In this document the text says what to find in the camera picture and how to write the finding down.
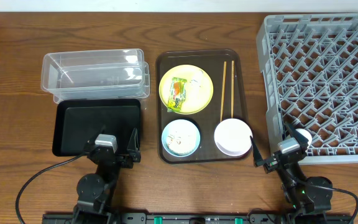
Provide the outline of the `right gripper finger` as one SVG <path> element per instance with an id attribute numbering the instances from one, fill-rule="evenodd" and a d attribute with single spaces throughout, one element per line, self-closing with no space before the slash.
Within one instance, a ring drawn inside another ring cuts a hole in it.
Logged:
<path id="1" fill-rule="evenodd" d="M 308 147 L 308 140 L 302 136 L 291 123 L 285 123 L 285 126 L 288 131 L 288 136 L 285 139 L 295 138 L 300 144 L 300 148 L 296 151 L 306 152 Z"/>
<path id="2" fill-rule="evenodd" d="M 264 164 L 264 160 L 260 154 L 259 149 L 257 148 L 257 145 L 254 141 L 254 138 L 251 136 L 250 141 L 252 143 L 252 151 L 253 151 L 253 160 L 254 160 L 254 166 L 259 167 Z"/>

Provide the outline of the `green snack wrapper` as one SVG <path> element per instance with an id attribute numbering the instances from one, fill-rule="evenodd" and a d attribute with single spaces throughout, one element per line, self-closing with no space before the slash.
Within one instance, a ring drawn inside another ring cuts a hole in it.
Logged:
<path id="1" fill-rule="evenodd" d="M 186 100 L 187 80 L 184 78 L 173 77 L 170 85 L 170 92 L 167 101 L 167 108 L 172 111 L 180 111 Z"/>

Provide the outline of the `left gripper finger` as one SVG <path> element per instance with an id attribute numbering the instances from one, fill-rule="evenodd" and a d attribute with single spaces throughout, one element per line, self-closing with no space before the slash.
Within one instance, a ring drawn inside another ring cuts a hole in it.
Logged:
<path id="1" fill-rule="evenodd" d="M 128 152 L 128 154 L 139 154 L 140 153 L 137 128 L 134 128 L 132 130 L 132 134 L 129 138 L 129 142 L 127 145 L 127 152 Z"/>
<path id="2" fill-rule="evenodd" d="M 106 127 L 105 125 L 103 125 L 95 135 L 93 135 L 89 140 L 87 140 L 84 146 L 84 152 L 92 152 L 96 148 L 96 139 L 100 134 L 104 134 L 105 129 Z"/>

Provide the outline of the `white pink round bowl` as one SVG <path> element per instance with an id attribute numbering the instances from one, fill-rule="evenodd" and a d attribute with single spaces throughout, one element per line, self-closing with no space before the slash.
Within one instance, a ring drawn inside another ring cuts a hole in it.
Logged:
<path id="1" fill-rule="evenodd" d="M 252 147 L 253 133 L 242 120 L 230 118 L 220 122 L 214 130 L 217 148 L 225 155 L 236 157 L 247 153 Z"/>

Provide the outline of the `white cup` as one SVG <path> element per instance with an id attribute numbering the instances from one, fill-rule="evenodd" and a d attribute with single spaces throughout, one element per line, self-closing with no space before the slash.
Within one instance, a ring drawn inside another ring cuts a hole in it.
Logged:
<path id="1" fill-rule="evenodd" d="M 312 142 L 312 135 L 305 129 L 302 128 L 297 128 L 296 131 L 298 131 L 302 136 L 304 136 L 305 138 L 307 138 L 308 140 L 308 147 L 311 146 L 311 142 Z"/>

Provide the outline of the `wooden chopstick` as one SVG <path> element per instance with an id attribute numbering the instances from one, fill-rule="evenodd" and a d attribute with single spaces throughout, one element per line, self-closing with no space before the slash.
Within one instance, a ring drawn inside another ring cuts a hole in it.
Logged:
<path id="1" fill-rule="evenodd" d="M 220 119 L 219 119 L 219 122 L 222 122 L 222 120 L 223 120 L 224 94 L 225 94 L 225 86 L 226 86 L 226 69 L 227 69 L 227 62 L 224 61 L 224 64 L 223 64 L 222 90 L 221 90 L 221 107 L 220 107 Z"/>
<path id="2" fill-rule="evenodd" d="M 231 61 L 231 118 L 234 118 L 234 60 Z"/>

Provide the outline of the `white tissue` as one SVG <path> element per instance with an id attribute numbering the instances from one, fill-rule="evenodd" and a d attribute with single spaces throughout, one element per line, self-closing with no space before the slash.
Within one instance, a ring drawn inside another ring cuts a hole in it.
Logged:
<path id="1" fill-rule="evenodd" d="M 204 73 L 202 70 L 197 70 L 193 73 L 193 76 L 190 81 L 190 85 L 192 88 L 201 88 L 201 84 L 203 82 Z"/>

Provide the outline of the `rice food waste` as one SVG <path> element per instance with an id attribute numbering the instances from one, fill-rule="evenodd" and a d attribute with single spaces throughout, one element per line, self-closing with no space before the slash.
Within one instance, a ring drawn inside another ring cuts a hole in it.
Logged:
<path id="1" fill-rule="evenodd" d="M 171 129 L 166 137 L 166 144 L 169 150 L 175 154 L 190 153 L 196 143 L 196 134 L 192 130 Z"/>

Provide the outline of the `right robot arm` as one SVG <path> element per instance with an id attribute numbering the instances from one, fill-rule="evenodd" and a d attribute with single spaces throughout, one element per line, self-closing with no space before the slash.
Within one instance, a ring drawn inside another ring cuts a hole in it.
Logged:
<path id="1" fill-rule="evenodd" d="M 276 223 L 327 223 L 326 212 L 331 209 L 332 182 L 325 177 L 306 177 L 299 162 L 306 157 L 311 134 L 286 124 L 289 137 L 278 144 L 278 151 L 264 159 L 250 138 L 256 167 L 268 174 L 276 172 L 282 182 L 284 196 L 294 211 L 276 218 Z"/>

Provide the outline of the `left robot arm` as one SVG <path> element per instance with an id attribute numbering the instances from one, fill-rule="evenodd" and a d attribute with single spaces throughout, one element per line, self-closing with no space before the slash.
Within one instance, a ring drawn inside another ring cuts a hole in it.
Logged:
<path id="1" fill-rule="evenodd" d="M 83 149 L 89 160 L 97 165 L 96 172 L 84 175 L 77 183 L 77 204 L 73 210 L 73 224 L 121 223 L 121 214 L 111 208 L 121 169 L 131 169 L 140 162 L 138 129 L 129 135 L 127 147 L 118 151 L 117 137 L 102 129 L 87 141 Z"/>

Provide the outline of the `light blue bowl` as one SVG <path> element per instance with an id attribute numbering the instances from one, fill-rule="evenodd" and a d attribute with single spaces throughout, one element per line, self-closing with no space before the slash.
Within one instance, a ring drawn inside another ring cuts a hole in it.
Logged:
<path id="1" fill-rule="evenodd" d="M 189 120 L 176 119 L 168 123 L 162 131 L 163 149 L 172 156 L 192 155 L 200 146 L 201 134 L 198 127 Z"/>

